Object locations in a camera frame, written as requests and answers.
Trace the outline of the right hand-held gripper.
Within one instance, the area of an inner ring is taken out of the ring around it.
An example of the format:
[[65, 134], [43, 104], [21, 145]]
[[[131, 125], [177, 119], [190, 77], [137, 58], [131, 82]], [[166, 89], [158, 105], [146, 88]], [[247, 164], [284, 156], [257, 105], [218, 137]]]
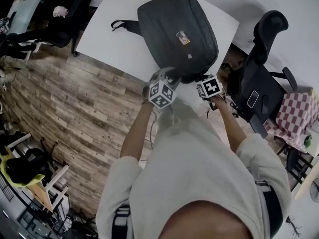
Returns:
[[222, 84], [213, 75], [201, 75], [195, 80], [199, 96], [209, 102], [210, 108], [217, 109], [216, 104], [211, 100], [212, 97], [223, 93]]

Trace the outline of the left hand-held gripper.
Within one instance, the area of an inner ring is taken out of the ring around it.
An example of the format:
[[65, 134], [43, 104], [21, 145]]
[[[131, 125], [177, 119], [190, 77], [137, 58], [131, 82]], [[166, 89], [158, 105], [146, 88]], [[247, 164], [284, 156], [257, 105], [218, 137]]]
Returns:
[[169, 76], [174, 73], [175, 68], [166, 67], [156, 71], [148, 82], [150, 101], [158, 109], [171, 105], [176, 98], [176, 88], [180, 83], [179, 77]]

